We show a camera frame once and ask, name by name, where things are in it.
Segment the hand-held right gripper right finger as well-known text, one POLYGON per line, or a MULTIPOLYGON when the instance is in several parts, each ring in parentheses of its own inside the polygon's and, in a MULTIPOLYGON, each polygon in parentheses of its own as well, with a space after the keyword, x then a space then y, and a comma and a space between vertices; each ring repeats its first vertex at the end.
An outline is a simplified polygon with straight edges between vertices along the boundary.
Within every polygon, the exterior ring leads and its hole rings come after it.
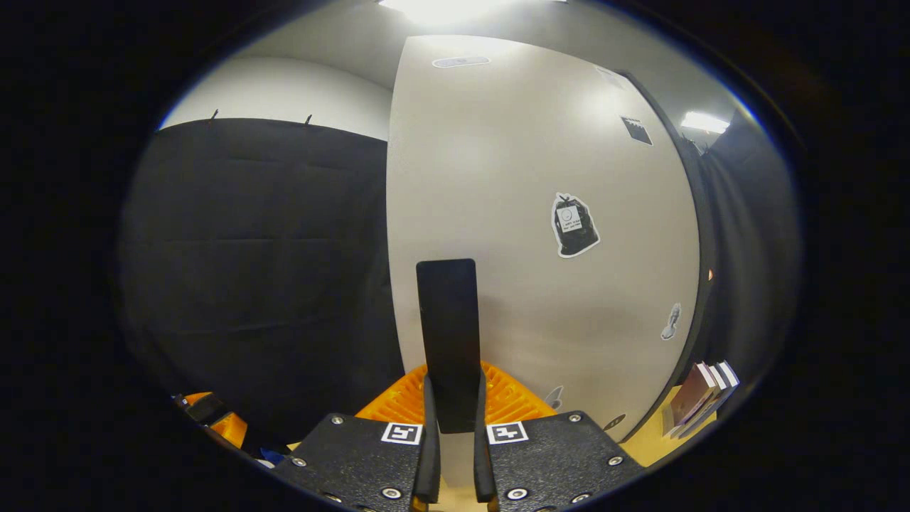
POLYGON ((488 511, 569 511, 644 468, 581 410, 560 414, 492 364, 481 364, 473 478, 488 511))

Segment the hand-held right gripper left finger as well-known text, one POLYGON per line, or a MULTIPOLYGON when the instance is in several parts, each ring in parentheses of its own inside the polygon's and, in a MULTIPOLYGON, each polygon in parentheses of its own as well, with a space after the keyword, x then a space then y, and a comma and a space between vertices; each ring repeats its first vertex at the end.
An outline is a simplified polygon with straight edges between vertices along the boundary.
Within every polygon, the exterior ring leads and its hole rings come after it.
POLYGON ((350 510, 428 511, 441 489, 428 366, 408 372, 357 415, 326 415, 272 471, 350 510))

